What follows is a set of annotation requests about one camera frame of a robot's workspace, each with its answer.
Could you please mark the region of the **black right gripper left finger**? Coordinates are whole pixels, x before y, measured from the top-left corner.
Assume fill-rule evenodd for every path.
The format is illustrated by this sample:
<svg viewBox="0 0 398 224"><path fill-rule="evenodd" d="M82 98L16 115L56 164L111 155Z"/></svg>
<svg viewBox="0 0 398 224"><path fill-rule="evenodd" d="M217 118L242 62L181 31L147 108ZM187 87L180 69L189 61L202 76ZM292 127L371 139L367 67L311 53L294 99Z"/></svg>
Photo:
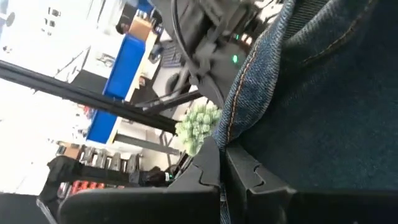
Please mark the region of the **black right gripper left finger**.
<svg viewBox="0 0 398 224"><path fill-rule="evenodd" d="M205 139L185 172L170 186L177 224L220 222L220 151L212 137Z"/></svg>

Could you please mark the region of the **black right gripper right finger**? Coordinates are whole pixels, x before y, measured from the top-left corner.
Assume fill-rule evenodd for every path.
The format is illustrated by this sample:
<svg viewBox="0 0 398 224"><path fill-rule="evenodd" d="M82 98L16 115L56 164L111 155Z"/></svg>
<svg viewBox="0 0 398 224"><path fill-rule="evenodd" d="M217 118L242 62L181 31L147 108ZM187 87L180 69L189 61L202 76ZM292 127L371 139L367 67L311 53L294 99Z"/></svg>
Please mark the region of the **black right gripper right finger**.
<svg viewBox="0 0 398 224"><path fill-rule="evenodd" d="M295 190L239 144L226 149L226 193L232 223L286 224Z"/></svg>

